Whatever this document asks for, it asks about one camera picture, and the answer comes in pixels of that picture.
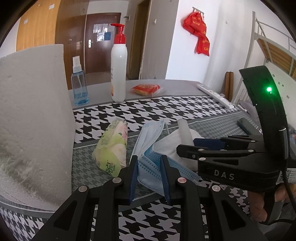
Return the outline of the right hand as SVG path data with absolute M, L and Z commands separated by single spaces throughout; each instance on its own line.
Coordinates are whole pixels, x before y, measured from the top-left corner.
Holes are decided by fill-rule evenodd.
M 251 213 L 251 219 L 254 222 L 263 223 L 267 222 L 268 213 L 265 206 L 264 193 L 254 193 L 248 191 L 248 200 L 249 200 L 249 208 Z M 279 185 L 278 189 L 274 194 L 274 207 L 279 205 L 281 207 L 281 211 L 277 213 L 277 216 L 274 217 L 274 220 L 278 221 L 283 219 L 294 220 L 295 219 L 295 211 L 293 210 L 292 203 L 290 198 L 288 197 L 287 189 L 284 185 Z

